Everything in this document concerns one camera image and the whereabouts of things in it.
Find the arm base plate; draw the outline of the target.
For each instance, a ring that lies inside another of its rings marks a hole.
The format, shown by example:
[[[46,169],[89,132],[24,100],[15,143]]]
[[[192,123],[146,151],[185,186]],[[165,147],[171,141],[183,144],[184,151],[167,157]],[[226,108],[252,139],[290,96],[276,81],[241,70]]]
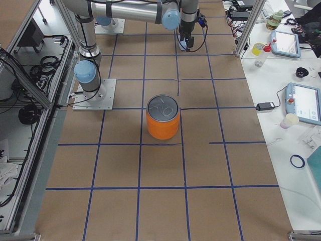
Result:
[[[95,34],[97,35],[116,35],[124,32],[124,19],[110,19],[97,17],[95,23]]]
[[[82,92],[75,96],[76,104],[73,105],[74,111],[99,111],[113,110],[114,95],[116,89],[116,79],[102,79],[98,91],[92,93],[83,91],[78,84],[77,91]]]

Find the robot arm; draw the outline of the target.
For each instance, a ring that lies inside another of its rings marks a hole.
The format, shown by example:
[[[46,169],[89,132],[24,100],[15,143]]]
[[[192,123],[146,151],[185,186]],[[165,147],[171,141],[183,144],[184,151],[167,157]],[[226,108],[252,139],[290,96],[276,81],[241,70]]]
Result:
[[[92,17],[120,18],[150,22],[175,31],[180,49],[196,52],[192,32],[195,24],[208,29],[206,17],[200,13],[198,1],[88,1]]]
[[[80,60],[74,67],[74,75],[82,87],[83,101],[97,101],[104,96],[105,90],[101,87],[101,52],[96,43],[92,4],[88,1],[62,2],[76,21]]]

